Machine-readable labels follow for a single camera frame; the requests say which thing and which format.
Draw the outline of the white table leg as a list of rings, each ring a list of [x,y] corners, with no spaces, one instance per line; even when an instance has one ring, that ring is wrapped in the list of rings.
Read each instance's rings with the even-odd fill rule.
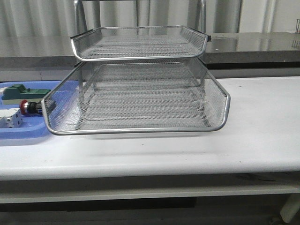
[[[285,223],[290,223],[299,210],[300,194],[291,194],[279,214]]]

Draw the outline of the green electrical module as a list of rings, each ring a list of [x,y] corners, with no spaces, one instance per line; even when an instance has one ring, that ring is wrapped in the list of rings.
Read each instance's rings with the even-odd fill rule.
[[[23,84],[13,84],[4,89],[1,99],[4,105],[18,105],[23,100],[37,103],[50,91],[50,89],[31,89]]]

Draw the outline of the red emergency stop button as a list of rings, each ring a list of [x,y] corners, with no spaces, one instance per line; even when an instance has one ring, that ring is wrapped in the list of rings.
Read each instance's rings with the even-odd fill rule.
[[[54,110],[56,108],[56,102],[54,100],[40,100],[38,102],[28,101],[23,99],[19,108],[22,115],[42,115],[42,103],[45,103],[45,106],[48,106],[50,110]]]

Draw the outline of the mesh rack tray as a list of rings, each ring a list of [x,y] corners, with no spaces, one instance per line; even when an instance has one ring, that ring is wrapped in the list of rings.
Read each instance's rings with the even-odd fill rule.
[[[179,25],[100,27],[70,40],[80,61],[143,60],[198,57],[209,36]]]
[[[198,58],[81,62],[41,102],[55,135],[209,132],[231,97]]]
[[[191,89],[97,90],[81,108],[88,120],[165,120],[199,115],[201,101]]]

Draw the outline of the silver rack frame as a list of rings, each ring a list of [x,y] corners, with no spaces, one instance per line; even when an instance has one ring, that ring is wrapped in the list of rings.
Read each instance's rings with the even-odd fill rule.
[[[79,131],[206,131],[205,83],[198,60],[207,35],[186,26],[100,27],[71,39],[92,66],[79,94]]]

